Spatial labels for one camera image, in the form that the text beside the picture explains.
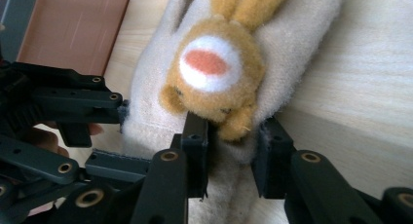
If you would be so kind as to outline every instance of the rabbit ear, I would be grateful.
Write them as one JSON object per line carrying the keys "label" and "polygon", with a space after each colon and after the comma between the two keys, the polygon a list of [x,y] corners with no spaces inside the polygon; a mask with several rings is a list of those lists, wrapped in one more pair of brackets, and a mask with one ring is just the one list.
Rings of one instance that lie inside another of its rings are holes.
{"label": "rabbit ear", "polygon": [[232,16],[249,31],[269,20],[283,0],[241,0]]}
{"label": "rabbit ear", "polygon": [[239,0],[210,0],[212,13],[229,19],[234,13],[238,1]]}

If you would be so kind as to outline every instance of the fabric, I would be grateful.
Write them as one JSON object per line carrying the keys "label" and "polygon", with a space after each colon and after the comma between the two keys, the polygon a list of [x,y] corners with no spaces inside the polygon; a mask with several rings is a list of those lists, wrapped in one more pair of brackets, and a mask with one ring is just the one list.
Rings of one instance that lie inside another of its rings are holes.
{"label": "fabric", "polygon": [[[242,223],[248,215],[255,184],[248,164],[258,125],[289,100],[319,42],[339,13],[342,0],[286,0],[253,37],[267,66],[258,90],[252,130],[237,144],[223,143],[210,157],[208,198],[190,200],[189,223]],[[209,0],[169,0],[163,19],[141,54],[131,86],[130,115],[124,124],[125,154],[150,159],[169,148],[183,130],[186,114],[171,115],[159,104],[174,54],[198,21],[211,16]]]}

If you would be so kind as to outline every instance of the orange plush toy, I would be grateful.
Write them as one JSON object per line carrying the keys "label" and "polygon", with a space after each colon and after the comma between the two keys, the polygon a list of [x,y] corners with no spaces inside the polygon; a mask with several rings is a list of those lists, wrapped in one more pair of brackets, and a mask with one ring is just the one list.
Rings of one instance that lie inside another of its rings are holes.
{"label": "orange plush toy", "polygon": [[161,90],[170,113],[189,110],[219,126],[223,140],[251,129],[265,66],[252,33],[283,0],[211,0],[212,16],[182,39]]}

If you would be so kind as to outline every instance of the wooden surface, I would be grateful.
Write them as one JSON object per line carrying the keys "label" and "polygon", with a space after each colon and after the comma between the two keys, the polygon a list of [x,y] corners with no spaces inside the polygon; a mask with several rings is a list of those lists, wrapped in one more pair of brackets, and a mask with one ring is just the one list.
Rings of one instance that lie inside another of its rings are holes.
{"label": "wooden surface", "polygon": [[[105,75],[107,86],[124,98],[167,2],[130,1]],[[413,16],[412,6],[346,0],[278,114],[297,148],[327,156],[353,186],[376,197],[390,186],[413,187],[413,22],[406,15]],[[94,146],[120,152],[118,127],[104,127]],[[80,162],[89,153],[71,150]],[[247,223],[286,223],[282,205],[257,198]]]}
{"label": "wooden surface", "polygon": [[129,0],[37,0],[17,61],[102,75]]}

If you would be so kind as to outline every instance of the plush paw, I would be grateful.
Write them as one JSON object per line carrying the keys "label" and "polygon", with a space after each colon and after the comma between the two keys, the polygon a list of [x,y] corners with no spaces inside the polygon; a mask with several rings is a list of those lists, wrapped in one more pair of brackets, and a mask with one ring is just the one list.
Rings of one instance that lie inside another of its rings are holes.
{"label": "plush paw", "polygon": [[250,128],[244,125],[222,125],[218,130],[218,136],[222,140],[226,141],[238,141],[246,136],[250,131]]}
{"label": "plush paw", "polygon": [[179,99],[179,95],[171,86],[164,86],[159,96],[160,104],[172,114],[180,114],[186,110]]}

